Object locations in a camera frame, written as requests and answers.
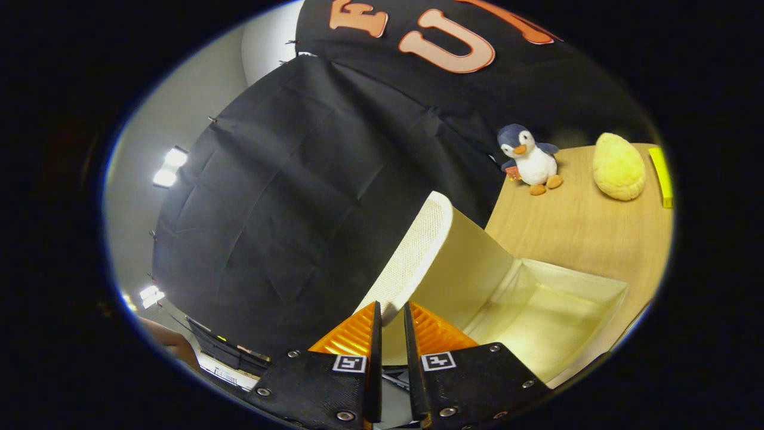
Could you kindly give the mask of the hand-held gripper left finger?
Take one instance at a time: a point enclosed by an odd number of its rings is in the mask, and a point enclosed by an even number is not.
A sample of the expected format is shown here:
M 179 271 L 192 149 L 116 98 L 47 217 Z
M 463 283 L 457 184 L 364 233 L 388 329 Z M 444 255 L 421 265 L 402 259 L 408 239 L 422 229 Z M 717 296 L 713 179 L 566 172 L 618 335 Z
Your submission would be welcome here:
M 309 349 L 273 360 L 245 402 L 308 429 L 371 429 L 380 421 L 380 304 L 367 304 Z

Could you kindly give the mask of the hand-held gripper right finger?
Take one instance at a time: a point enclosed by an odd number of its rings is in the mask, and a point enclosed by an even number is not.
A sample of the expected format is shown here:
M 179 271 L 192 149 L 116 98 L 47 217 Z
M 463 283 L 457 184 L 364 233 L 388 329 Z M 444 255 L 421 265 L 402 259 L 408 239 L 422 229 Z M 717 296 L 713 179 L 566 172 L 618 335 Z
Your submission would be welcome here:
M 497 429 L 552 390 L 500 342 L 480 345 L 414 302 L 403 308 L 413 417 L 424 429 Z

